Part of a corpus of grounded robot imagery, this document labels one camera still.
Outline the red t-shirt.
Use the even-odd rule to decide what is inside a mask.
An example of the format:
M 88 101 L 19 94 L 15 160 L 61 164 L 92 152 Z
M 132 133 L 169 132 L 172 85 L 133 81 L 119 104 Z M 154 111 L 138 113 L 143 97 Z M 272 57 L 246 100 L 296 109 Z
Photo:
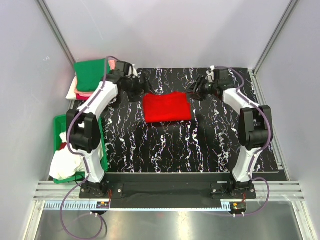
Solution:
M 172 92 L 155 95 L 148 93 L 142 99 L 144 120 L 149 123 L 190 121 L 191 104 L 187 94 Z

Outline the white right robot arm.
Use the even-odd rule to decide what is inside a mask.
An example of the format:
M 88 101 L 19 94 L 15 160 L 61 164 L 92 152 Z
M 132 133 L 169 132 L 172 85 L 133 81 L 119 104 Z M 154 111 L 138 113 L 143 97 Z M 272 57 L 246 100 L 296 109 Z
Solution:
M 239 198 L 245 192 L 243 183 L 252 180 L 253 169 L 261 154 L 273 140 L 272 110 L 241 92 L 244 78 L 232 68 L 210 66 L 186 93 L 194 100 L 204 101 L 213 95 L 238 114 L 238 141 L 241 145 L 237 163 L 232 170 L 234 181 L 227 185 L 228 195 Z

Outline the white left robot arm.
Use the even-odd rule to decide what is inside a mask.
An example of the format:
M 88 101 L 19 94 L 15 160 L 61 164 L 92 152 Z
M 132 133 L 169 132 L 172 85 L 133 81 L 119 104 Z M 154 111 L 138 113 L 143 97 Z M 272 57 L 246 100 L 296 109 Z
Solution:
M 105 170 L 99 157 L 102 134 L 98 121 L 119 91 L 124 91 L 130 102 L 140 102 L 145 94 L 155 92 L 145 74 L 138 74 L 133 64 L 117 60 L 115 68 L 103 74 L 92 96 L 66 113 L 67 147 L 73 155 L 82 157 L 85 181 L 93 183 L 90 192 L 97 198 L 108 193 L 107 184 L 102 182 Z

